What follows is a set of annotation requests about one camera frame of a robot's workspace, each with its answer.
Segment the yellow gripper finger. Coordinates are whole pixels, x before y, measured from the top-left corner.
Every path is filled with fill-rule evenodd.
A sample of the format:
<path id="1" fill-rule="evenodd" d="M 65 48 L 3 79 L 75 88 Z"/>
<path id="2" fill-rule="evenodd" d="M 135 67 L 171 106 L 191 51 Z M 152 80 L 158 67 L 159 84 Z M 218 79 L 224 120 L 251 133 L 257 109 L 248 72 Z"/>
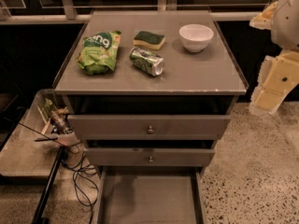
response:
<path id="1" fill-rule="evenodd" d="M 266 7 L 261 13 L 253 17 L 250 22 L 249 26 L 260 29 L 260 30 L 270 30 L 273 14 L 278 2 L 274 2 L 268 7 Z"/>
<path id="2" fill-rule="evenodd" d="M 257 116 L 274 114 L 299 84 L 299 52 L 283 50 L 276 57 L 266 56 L 257 81 L 249 112 Z"/>

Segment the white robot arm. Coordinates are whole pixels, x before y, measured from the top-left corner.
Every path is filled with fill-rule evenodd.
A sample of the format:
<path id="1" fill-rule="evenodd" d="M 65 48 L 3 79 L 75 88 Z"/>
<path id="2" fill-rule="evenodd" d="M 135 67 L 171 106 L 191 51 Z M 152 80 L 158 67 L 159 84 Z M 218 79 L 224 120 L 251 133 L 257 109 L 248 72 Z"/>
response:
<path id="1" fill-rule="evenodd" d="M 281 48 L 278 56 L 264 58 L 249 104 L 253 115 L 273 114 L 299 84 L 299 0 L 277 0 L 249 25 L 269 30 L 272 42 Z"/>

